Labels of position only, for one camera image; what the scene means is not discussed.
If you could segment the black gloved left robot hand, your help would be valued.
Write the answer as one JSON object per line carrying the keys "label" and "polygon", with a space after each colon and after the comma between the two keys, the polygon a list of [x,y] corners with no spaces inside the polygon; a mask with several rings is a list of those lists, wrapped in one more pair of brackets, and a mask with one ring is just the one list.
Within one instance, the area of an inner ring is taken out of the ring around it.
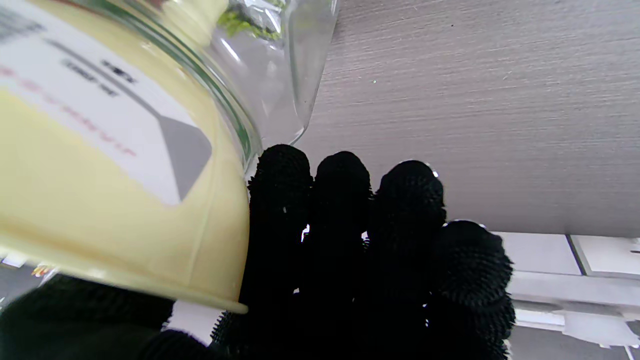
{"label": "black gloved left robot hand", "polygon": [[165,327],[174,301],[58,274],[1,312],[3,360],[507,360],[515,310],[503,239],[447,221],[421,161],[381,179],[352,152],[310,174],[274,145],[248,183],[240,301],[206,345]]}

